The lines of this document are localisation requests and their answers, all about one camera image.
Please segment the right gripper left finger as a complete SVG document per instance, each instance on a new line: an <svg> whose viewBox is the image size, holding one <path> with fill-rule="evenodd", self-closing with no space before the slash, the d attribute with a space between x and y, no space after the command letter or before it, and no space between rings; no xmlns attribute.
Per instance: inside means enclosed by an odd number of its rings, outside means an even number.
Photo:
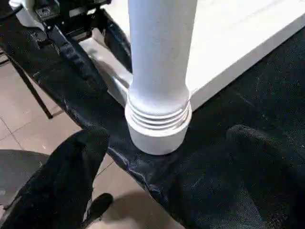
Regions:
<svg viewBox="0 0 305 229"><path fill-rule="evenodd" d="M110 207L110 194L92 200L106 155L104 128L78 131L62 142L4 207L2 229L86 229Z"/></svg>

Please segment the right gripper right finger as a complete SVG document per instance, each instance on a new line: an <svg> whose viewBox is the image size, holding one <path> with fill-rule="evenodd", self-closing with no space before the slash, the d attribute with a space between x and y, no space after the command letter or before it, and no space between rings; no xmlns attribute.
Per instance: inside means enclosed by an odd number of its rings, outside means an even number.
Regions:
<svg viewBox="0 0 305 229"><path fill-rule="evenodd" d="M235 125L226 133L235 164L269 229L305 227L305 150L285 135Z"/></svg>

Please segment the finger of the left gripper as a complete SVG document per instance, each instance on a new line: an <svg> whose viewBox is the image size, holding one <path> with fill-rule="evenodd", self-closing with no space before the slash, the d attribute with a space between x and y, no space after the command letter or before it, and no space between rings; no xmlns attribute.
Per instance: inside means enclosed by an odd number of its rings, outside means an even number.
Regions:
<svg viewBox="0 0 305 229"><path fill-rule="evenodd" d="M131 44L120 26L108 14L104 17L104 42L114 57L128 70L132 72Z"/></svg>
<svg viewBox="0 0 305 229"><path fill-rule="evenodd" d="M54 26L48 31L47 36L55 45L59 56L61 56L75 72L80 74L80 78L96 90L105 90L105 82L102 76L88 54L76 41L64 35L58 26Z"/></svg>

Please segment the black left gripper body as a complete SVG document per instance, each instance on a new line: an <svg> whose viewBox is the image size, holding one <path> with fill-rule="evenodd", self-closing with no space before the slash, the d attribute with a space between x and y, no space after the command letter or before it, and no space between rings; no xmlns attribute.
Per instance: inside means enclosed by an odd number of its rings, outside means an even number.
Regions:
<svg viewBox="0 0 305 229"><path fill-rule="evenodd" d="M90 32L103 25L103 6L110 0L37 0L35 15L46 34L55 28L64 34Z"/></svg>

